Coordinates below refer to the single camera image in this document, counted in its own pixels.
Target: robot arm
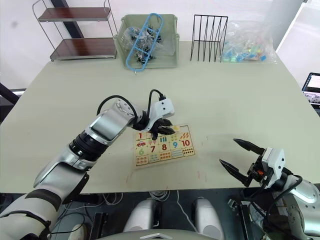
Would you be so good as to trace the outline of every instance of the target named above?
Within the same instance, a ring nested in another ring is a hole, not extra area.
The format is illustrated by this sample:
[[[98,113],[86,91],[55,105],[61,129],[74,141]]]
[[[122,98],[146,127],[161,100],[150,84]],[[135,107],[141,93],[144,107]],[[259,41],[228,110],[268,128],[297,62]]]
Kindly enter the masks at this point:
[[[234,141],[244,149],[258,154],[259,157],[249,168],[248,176],[220,159],[223,167],[246,187],[249,187],[252,179],[259,182],[261,188],[256,194],[267,188],[277,191],[280,195],[284,193],[283,200],[287,206],[292,235],[300,240],[320,240],[320,192],[317,187],[307,180],[299,180],[299,176],[293,175],[284,167],[286,159],[283,149],[270,147],[264,149],[242,139]]]
[[[154,139],[158,132],[174,133],[168,127],[171,122],[164,119],[175,112],[170,99],[162,95],[149,112],[148,117],[140,107],[117,99],[110,109],[100,113],[38,174],[34,190],[18,198],[0,214],[0,239],[50,238],[60,205],[71,202],[81,192],[89,180],[87,171],[127,127],[151,132]]]

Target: laptop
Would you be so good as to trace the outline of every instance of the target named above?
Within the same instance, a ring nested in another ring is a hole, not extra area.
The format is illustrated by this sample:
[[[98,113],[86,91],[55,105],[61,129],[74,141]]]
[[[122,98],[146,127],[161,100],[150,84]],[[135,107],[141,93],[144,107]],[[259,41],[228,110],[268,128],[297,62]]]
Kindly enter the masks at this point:
[[[309,73],[303,85],[302,92],[320,116],[320,73]]]

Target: puzzle board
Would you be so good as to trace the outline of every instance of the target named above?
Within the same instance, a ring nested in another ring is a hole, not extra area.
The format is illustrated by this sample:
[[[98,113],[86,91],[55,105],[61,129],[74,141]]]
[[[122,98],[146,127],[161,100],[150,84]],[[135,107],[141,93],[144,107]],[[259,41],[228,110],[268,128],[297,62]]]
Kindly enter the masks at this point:
[[[174,134],[159,134],[157,140],[152,140],[148,132],[135,134],[133,149],[136,167],[152,166],[196,154],[188,125],[174,125],[171,128]]]

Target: wooden shelf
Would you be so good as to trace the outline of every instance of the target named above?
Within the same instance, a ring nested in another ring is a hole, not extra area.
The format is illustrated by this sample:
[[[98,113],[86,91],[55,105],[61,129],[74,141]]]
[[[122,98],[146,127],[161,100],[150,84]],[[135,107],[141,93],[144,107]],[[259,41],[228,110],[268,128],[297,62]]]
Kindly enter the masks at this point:
[[[50,56],[54,60],[115,58],[117,53],[114,40],[103,38],[64,39]]]
[[[51,7],[39,17],[39,22],[108,21],[109,7]]]

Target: white table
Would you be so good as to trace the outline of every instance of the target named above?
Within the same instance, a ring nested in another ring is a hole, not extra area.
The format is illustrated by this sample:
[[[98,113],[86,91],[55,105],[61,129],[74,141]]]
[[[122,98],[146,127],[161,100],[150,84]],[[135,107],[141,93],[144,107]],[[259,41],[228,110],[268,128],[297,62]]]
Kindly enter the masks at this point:
[[[180,42],[179,52],[178,68],[137,75],[120,59],[49,62],[0,126],[0,192],[29,192],[105,97],[119,94],[147,108],[151,89],[171,98],[170,120],[189,125],[196,156],[135,169],[128,128],[89,172],[83,193],[243,187],[219,158],[245,174],[258,156],[233,138],[284,148],[287,168],[320,183],[320,118],[282,62],[190,62],[190,42]]]

